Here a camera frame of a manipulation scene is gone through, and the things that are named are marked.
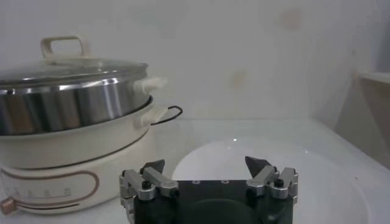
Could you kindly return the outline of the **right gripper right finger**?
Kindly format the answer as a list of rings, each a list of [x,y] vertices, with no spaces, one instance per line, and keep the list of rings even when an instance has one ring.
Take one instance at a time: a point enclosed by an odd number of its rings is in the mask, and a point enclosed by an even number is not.
[[[295,168],[286,167],[280,172],[267,160],[251,156],[245,157],[245,163],[252,177],[246,185],[256,197],[268,195],[276,200],[291,199],[297,203],[298,172]]]

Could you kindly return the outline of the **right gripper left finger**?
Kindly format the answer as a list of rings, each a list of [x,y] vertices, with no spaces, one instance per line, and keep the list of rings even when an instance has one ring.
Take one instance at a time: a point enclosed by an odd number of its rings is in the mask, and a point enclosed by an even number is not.
[[[179,182],[162,174],[165,160],[146,163],[139,171],[123,170],[119,174],[120,204],[126,211],[129,223],[135,223],[135,200],[152,201],[157,195],[174,198],[179,192]]]

